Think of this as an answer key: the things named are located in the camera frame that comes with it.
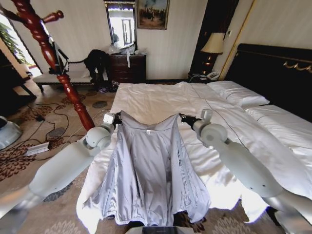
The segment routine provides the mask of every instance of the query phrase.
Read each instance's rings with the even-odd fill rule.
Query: framed painting
[[[137,27],[167,29],[169,0],[136,0]]]

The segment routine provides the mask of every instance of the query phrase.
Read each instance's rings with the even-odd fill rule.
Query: patterned carpet
[[[35,93],[37,99],[9,117],[23,130],[21,138],[5,151],[0,151],[0,195],[22,188],[28,184],[36,170],[48,158],[59,152],[63,145],[74,142],[85,135],[73,105],[62,88],[45,86],[41,94],[37,86],[28,81],[26,86]],[[90,87],[79,87],[80,98],[87,107],[94,122],[99,125],[103,118],[103,109],[110,109],[115,94],[101,94]],[[36,121],[41,115],[45,121]],[[34,156],[24,156],[27,148],[39,143],[50,142],[50,151]],[[19,234],[84,234],[76,215],[76,201],[84,183],[87,169],[63,190],[49,195],[43,203],[36,206],[27,217]],[[185,213],[175,215],[175,225],[193,227],[203,234],[281,234],[283,231],[274,225],[267,214],[253,224],[245,224],[247,217],[240,202],[232,210],[210,209],[202,221],[191,224]],[[113,219],[98,224],[98,234],[123,234],[128,226],[118,226]]]

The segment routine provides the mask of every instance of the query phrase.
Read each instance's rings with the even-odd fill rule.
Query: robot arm
[[[25,187],[0,198],[0,218],[9,211],[25,211],[41,203],[72,182],[93,161],[94,157],[111,142],[118,114],[106,114],[100,127],[92,128],[79,141],[68,145],[44,163],[34,179]]]
[[[312,230],[312,201],[284,189],[248,149],[227,138],[227,131],[223,126],[211,124],[211,116],[211,110],[203,110],[202,119],[186,115],[181,115],[181,118],[182,122],[188,123],[196,132],[197,138],[205,147],[212,147],[219,152],[221,161],[245,187],[259,194],[268,205],[281,211],[276,215],[280,217],[278,219],[280,223],[289,217],[298,218],[297,223],[300,223],[300,226],[306,220],[309,222],[306,222],[308,229]]]

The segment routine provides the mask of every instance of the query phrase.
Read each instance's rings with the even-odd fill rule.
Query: dresser drawer
[[[126,55],[110,55],[107,76],[119,83],[145,83],[146,56],[131,55],[129,68]]]

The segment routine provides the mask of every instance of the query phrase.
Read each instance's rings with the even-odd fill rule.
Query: lamp base
[[[202,62],[202,69],[201,74],[202,75],[208,75],[215,65],[216,58],[219,54],[213,54],[213,53],[206,53],[207,58]]]

